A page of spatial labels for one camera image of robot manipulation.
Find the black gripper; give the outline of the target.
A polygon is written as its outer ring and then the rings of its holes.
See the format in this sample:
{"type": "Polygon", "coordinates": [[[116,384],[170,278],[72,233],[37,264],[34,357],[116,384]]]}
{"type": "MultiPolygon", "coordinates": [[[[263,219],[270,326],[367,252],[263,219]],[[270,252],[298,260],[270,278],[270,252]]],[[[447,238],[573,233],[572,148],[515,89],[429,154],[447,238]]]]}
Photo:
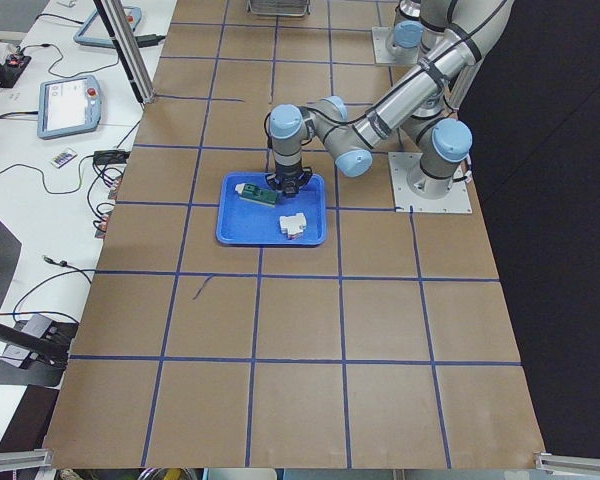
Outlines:
{"type": "Polygon", "coordinates": [[[311,167],[302,167],[301,163],[293,165],[275,164],[275,172],[266,174],[265,180],[272,190],[281,190],[285,182],[296,182],[299,188],[303,188],[312,177],[311,167]]]}

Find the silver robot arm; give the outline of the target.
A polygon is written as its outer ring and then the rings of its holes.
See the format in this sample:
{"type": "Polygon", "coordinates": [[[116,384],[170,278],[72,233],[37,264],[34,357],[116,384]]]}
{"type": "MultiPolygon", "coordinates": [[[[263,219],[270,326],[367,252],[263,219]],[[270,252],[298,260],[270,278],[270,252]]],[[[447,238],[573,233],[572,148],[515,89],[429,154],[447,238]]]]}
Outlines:
{"type": "Polygon", "coordinates": [[[397,51],[416,47],[425,50],[424,32],[425,27],[421,22],[421,1],[400,0],[395,8],[392,38],[390,40],[392,48],[397,51]]]}
{"type": "Polygon", "coordinates": [[[510,1],[399,2],[387,47],[397,54],[415,49],[415,65],[356,119],[349,119],[338,96],[307,106],[276,106],[266,129],[275,161],[274,173],[266,177],[269,187],[285,196],[299,193],[312,176],[302,165],[302,146],[314,138],[349,177],[365,173],[372,149],[398,129],[413,139],[431,139],[425,123],[439,121],[445,87],[486,57],[512,7],[510,1]]]}

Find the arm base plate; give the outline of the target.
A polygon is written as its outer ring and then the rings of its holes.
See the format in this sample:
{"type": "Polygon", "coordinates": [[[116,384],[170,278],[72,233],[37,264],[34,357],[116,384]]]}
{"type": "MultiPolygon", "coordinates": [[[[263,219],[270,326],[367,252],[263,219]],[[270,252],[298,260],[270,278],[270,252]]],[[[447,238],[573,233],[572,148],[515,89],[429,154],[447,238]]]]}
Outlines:
{"type": "Polygon", "coordinates": [[[399,28],[373,27],[371,30],[375,63],[386,66],[407,66],[417,61],[419,37],[399,28]]]}
{"type": "Polygon", "coordinates": [[[471,214],[462,164],[456,165],[452,177],[438,180],[422,171],[421,156],[416,152],[388,154],[394,210],[402,213],[471,214]]]}

